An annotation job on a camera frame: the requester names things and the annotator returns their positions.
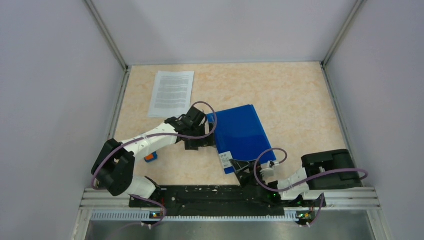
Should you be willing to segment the blue plastic folder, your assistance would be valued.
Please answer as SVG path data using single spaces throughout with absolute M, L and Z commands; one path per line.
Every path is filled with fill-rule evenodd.
M 270 141 L 254 105 L 248 104 L 206 115 L 209 123 L 217 123 L 214 131 L 215 146 L 226 175 L 235 172 L 230 159 L 255 161 L 271 149 Z

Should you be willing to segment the white printed paper files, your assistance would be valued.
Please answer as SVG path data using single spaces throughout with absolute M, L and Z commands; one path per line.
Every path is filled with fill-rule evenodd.
M 191 106 L 194 76 L 193 71 L 158 71 L 147 116 L 170 118 L 185 114 Z

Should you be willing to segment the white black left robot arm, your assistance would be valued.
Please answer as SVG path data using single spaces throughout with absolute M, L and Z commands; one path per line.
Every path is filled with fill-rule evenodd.
M 218 126 L 192 106 L 186 114 L 170 117 L 154 129 L 124 141 L 111 138 L 103 145 L 92 169 L 91 186 L 107 190 L 112 196 L 139 196 L 149 207 L 160 202 L 159 186 L 147 176 L 134 173 L 138 162 L 158 150 L 184 142 L 186 150 L 214 145 Z

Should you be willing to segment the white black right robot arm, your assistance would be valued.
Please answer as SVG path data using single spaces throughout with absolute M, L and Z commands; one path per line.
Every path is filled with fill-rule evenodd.
M 260 159 L 273 151 L 274 148 L 267 149 L 255 160 L 229 161 L 242 188 L 254 188 L 267 193 L 271 199 L 294 200 L 299 206 L 307 206 L 324 191 L 361 187 L 369 175 L 366 170 L 355 167 L 349 150 L 336 149 L 306 154 L 301 157 L 301 168 L 290 177 L 266 183 L 282 164 L 274 160 L 268 161 L 265 167 L 260 165 Z

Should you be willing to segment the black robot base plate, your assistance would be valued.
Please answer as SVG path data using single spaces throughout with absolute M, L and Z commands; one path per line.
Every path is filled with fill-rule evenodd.
M 283 200 L 258 185 L 164 185 L 151 200 L 163 205 L 168 217 L 274 217 L 288 208 L 326 206 L 320 197 Z

